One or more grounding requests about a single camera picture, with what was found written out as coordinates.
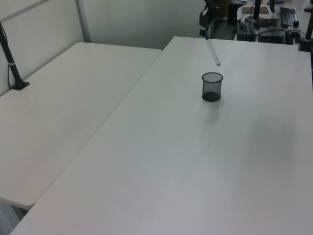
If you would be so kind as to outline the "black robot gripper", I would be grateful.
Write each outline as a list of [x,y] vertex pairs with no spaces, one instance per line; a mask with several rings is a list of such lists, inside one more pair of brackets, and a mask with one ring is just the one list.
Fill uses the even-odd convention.
[[214,32],[214,20],[218,14],[220,0],[204,0],[205,9],[200,12],[199,25],[201,26],[200,35],[205,36],[207,31],[209,33]]

